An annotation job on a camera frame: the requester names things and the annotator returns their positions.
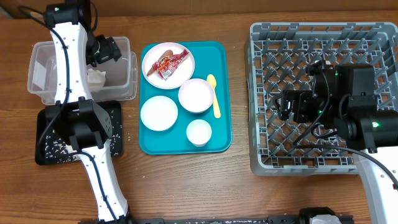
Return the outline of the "red snack wrapper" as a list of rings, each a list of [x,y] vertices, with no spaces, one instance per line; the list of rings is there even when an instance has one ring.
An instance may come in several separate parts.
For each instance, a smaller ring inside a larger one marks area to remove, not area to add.
[[[180,64],[188,57],[188,55],[189,52],[187,50],[183,50],[179,54],[172,54],[164,57],[156,63],[156,72],[162,79],[167,80],[172,76],[176,69],[178,69]]]

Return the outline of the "brown sausage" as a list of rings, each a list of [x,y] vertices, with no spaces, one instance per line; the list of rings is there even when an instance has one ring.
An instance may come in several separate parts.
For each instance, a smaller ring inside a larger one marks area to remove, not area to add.
[[[161,59],[163,59],[164,57],[166,57],[166,56],[170,56],[170,55],[172,55],[173,54],[173,51],[172,50],[166,50],[160,57],[159,57],[159,59],[151,66],[151,68],[150,68],[150,70],[147,72],[147,77],[149,77],[149,76],[151,76],[155,71],[156,71],[156,63],[159,61],[159,60],[161,60]]]

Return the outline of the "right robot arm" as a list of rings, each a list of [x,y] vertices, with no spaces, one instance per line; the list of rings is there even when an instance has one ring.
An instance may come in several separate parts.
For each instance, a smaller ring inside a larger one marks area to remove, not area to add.
[[[311,90],[283,90],[273,97],[281,120],[310,123],[292,144],[299,143],[319,124],[334,129],[344,147],[312,144],[312,149],[334,149],[354,155],[364,185],[373,223],[397,223],[397,111],[379,110],[372,65],[332,65],[317,61],[306,67]]]

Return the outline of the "small white bowl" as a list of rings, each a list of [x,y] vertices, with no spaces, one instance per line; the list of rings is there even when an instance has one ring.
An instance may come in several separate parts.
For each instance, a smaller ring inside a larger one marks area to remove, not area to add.
[[[140,109],[140,118],[145,127],[153,131],[170,129],[178,118],[178,108],[166,96],[149,98]]]

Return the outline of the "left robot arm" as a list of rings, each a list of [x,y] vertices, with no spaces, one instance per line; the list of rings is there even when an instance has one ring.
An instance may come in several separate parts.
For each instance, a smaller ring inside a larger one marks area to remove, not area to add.
[[[92,36],[89,1],[47,6],[44,25],[55,44],[58,81],[55,104],[45,108],[48,127],[83,163],[96,198],[99,223],[131,223],[111,159],[111,118],[93,100],[87,79],[89,64],[118,60],[120,51],[109,39],[97,41]]]

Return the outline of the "large white bowl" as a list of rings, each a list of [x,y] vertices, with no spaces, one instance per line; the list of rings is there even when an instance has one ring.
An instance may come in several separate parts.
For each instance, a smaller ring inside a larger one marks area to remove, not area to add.
[[[214,102],[214,89],[206,81],[193,78],[186,81],[178,91],[178,100],[191,113],[202,113]]]

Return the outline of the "white napkin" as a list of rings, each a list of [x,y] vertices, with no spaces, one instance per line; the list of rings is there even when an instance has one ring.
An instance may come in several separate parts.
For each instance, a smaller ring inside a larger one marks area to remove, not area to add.
[[[106,81],[106,72],[89,68],[87,70],[87,79],[90,91],[99,91],[100,88],[104,87]]]

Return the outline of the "large white plate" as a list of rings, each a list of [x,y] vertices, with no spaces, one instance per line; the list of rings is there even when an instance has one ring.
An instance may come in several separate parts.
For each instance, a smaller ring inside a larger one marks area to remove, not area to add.
[[[171,75],[170,78],[164,80],[160,77],[157,72],[147,76],[147,73],[151,69],[151,66],[160,58],[160,56],[171,50],[173,54],[180,54],[184,50],[188,52],[183,62],[178,66],[176,71]],[[161,44],[155,44],[147,49],[146,53],[143,53],[141,62],[141,71],[144,78],[154,87],[171,90],[180,87],[184,82],[189,80],[195,71],[195,59],[191,51],[185,46],[175,42],[164,42]]]

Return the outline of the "white rice pile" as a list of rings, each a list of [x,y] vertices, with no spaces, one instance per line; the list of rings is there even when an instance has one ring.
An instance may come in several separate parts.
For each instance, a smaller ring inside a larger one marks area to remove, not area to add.
[[[112,157],[120,156],[123,153],[123,122],[121,108],[108,108],[106,111],[110,115],[111,124],[113,125],[113,135],[110,139],[110,153]],[[79,161],[79,155],[72,155],[75,151],[51,130],[45,137],[44,157],[49,164],[61,164],[67,162]]]

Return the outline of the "white cup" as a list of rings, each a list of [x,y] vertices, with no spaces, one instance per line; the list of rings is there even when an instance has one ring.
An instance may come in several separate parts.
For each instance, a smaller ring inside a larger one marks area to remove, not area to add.
[[[212,128],[203,119],[196,119],[187,126],[188,140],[196,147],[203,147],[211,138]]]

